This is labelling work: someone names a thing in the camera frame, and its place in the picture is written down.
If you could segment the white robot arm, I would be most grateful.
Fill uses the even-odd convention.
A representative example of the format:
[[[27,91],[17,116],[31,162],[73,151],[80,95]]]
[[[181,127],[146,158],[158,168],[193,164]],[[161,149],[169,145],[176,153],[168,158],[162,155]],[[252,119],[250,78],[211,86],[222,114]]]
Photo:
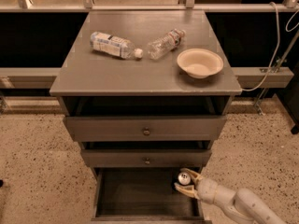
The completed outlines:
[[[180,170],[175,189],[190,198],[217,206],[237,224],[286,224],[251,190],[228,189],[188,168]]]

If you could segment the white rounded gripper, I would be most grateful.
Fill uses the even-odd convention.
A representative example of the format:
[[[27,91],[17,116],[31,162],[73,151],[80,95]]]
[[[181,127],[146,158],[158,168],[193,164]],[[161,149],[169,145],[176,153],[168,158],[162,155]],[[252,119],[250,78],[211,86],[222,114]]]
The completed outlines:
[[[182,186],[179,183],[175,184],[175,189],[190,197],[200,200],[204,203],[213,204],[216,206],[232,206],[235,199],[235,191],[220,185],[216,181],[204,178],[201,174],[188,168],[182,168],[180,171],[187,172],[191,177],[191,184],[194,185]]]

